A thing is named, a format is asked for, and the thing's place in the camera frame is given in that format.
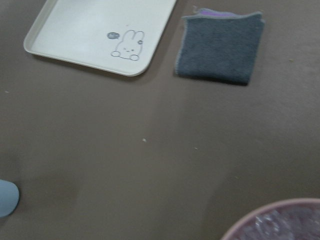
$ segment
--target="pink bowl rim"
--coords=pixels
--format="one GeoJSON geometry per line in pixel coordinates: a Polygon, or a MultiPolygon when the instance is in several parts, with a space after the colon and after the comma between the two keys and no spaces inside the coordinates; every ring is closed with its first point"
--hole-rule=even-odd
{"type": "Polygon", "coordinates": [[[276,201],[262,207],[257,208],[256,210],[251,211],[240,220],[238,220],[221,238],[221,240],[231,240],[234,234],[247,222],[251,219],[255,218],[256,216],[270,212],[273,209],[278,209],[285,206],[292,206],[292,205],[302,205],[302,204],[320,204],[320,198],[294,198],[288,200],[281,200],[276,201]]]}

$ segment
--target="white tray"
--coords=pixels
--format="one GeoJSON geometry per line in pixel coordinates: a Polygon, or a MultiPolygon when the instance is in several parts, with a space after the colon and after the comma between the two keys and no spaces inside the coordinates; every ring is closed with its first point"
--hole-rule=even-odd
{"type": "Polygon", "coordinates": [[[47,0],[24,39],[32,54],[136,76],[176,0],[47,0]]]}

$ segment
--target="speech bubble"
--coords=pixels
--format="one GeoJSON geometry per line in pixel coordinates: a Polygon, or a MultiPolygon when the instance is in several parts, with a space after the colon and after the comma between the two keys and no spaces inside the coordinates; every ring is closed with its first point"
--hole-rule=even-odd
{"type": "Polygon", "coordinates": [[[109,32],[107,34],[108,39],[118,39],[120,37],[120,34],[117,32],[109,32]]]}

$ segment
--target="rabbit ear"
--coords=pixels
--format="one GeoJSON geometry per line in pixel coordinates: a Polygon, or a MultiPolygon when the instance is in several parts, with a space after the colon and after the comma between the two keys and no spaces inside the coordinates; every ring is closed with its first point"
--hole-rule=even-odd
{"type": "Polygon", "coordinates": [[[123,41],[132,40],[134,39],[135,31],[129,30],[123,36],[123,41]]]}
{"type": "Polygon", "coordinates": [[[143,31],[137,31],[134,35],[134,40],[140,41],[145,37],[145,33],[143,31]]]}

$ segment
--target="folded cloth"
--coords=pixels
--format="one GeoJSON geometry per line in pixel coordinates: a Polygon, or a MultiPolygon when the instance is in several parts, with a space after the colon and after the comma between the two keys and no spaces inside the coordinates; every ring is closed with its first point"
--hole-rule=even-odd
{"type": "Polygon", "coordinates": [[[248,84],[265,25],[262,13],[237,15],[203,8],[183,18],[176,74],[248,84]]]}

